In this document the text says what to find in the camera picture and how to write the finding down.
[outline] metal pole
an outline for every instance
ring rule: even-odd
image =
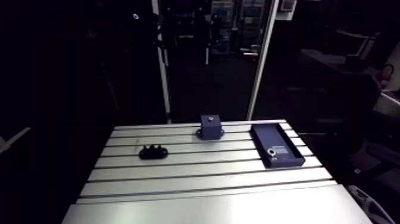
[[[158,0],[151,0],[151,4],[153,7],[153,13],[156,15],[160,14],[160,9],[158,7]],[[157,39],[159,41],[163,41],[162,34],[158,34]],[[167,50],[165,49],[165,56],[168,57]],[[168,81],[167,81],[167,72],[165,70],[165,66],[167,64],[163,63],[163,52],[161,48],[158,48],[158,64],[160,65],[160,73],[161,73],[161,84],[162,84],[162,94],[164,96],[164,106],[165,106],[165,113],[168,115],[171,113],[171,106],[170,106],[170,95],[168,93]],[[167,123],[171,123],[171,118],[167,116]]]
[[[208,65],[208,54],[209,54],[209,49],[208,47],[205,49],[205,64]]]
[[[272,29],[274,27],[275,19],[276,19],[278,5],[279,5],[279,0],[272,1],[272,5],[270,8],[270,13],[268,15],[267,25],[266,25],[266,29],[265,29],[264,39],[262,41],[261,57],[258,62],[257,72],[255,74],[253,90],[251,93],[250,104],[248,107],[246,120],[251,120],[253,113],[254,113],[254,107],[255,107],[255,103],[257,101],[258,89],[260,88],[261,78],[263,76],[265,59],[267,58],[268,46],[271,41],[271,34],[272,34]]]
[[[5,149],[7,142],[0,136],[0,153]]]
[[[164,48],[164,59],[165,59],[165,66],[169,66],[168,65],[168,51]]]

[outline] doorway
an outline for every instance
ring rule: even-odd
[[[157,3],[171,121],[198,122],[201,114],[245,120],[262,71],[271,1]]]

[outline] black plastic part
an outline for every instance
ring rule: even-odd
[[[142,160],[159,160],[168,156],[168,150],[160,145],[155,148],[154,145],[146,146],[139,152],[139,158]]]
[[[279,124],[252,125],[250,134],[266,167],[296,167],[305,162]]]

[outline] dark blue block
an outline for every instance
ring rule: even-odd
[[[203,140],[220,139],[223,135],[220,116],[218,115],[202,115],[201,116],[201,129],[199,130],[199,137]]]
[[[293,167],[304,164],[304,157],[279,124],[252,125],[251,135],[267,167]]]

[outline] white door frame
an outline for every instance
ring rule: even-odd
[[[152,7],[153,7],[153,13],[156,15],[160,14],[160,8],[158,5],[158,0],[151,0],[152,2]],[[261,49],[261,56],[258,61],[257,65],[257,72],[255,75],[254,79],[254,84],[252,88],[252,93],[251,93],[251,98],[250,98],[250,103],[248,106],[248,111],[246,115],[246,120],[251,120],[253,113],[254,113],[254,107],[255,103],[257,101],[257,95],[258,95],[258,90],[260,88],[260,82],[261,78],[263,76],[263,71],[264,71],[264,66],[265,66],[265,59],[267,58],[267,53],[268,53],[268,47],[271,41],[271,34],[272,34],[272,29],[275,24],[276,20],[276,14],[278,10],[278,5],[279,5],[279,0],[272,0],[268,19],[265,25],[265,34],[264,34],[264,39],[262,40],[262,49]],[[158,40],[162,41],[163,36],[161,33],[158,34]],[[168,91],[168,82],[167,82],[167,72],[166,72],[166,67],[168,64],[163,62],[163,53],[165,53],[165,57],[167,57],[167,52],[158,47],[158,62],[160,65],[160,73],[161,73],[161,83],[162,83],[162,92],[164,95],[164,106],[165,106],[165,112],[167,113],[167,123],[171,123],[171,118],[169,114],[171,113],[171,105],[170,105],[170,96],[169,96],[169,91]]]
[[[257,72],[255,74],[253,90],[250,97],[250,103],[247,110],[246,120],[251,120],[254,114],[255,103],[257,102],[258,90],[260,88],[261,78],[264,73],[265,59],[267,58],[268,47],[271,41],[272,29],[274,28],[276,14],[278,11],[279,0],[272,0],[270,13],[266,23],[264,39],[262,40],[261,56],[258,60]]]
[[[151,0],[151,5],[153,7],[153,13],[156,15],[160,14],[160,8],[158,6],[158,0]],[[163,35],[161,32],[158,34],[157,39],[162,42]],[[164,106],[165,113],[167,115],[167,123],[171,123],[171,117],[169,116],[171,113],[171,104],[170,104],[170,94],[168,91],[168,81],[167,81],[167,72],[166,67],[168,66],[168,55],[165,49],[157,48],[158,51],[158,64],[160,65],[160,74],[161,74],[161,84],[162,84],[162,94],[164,97]]]

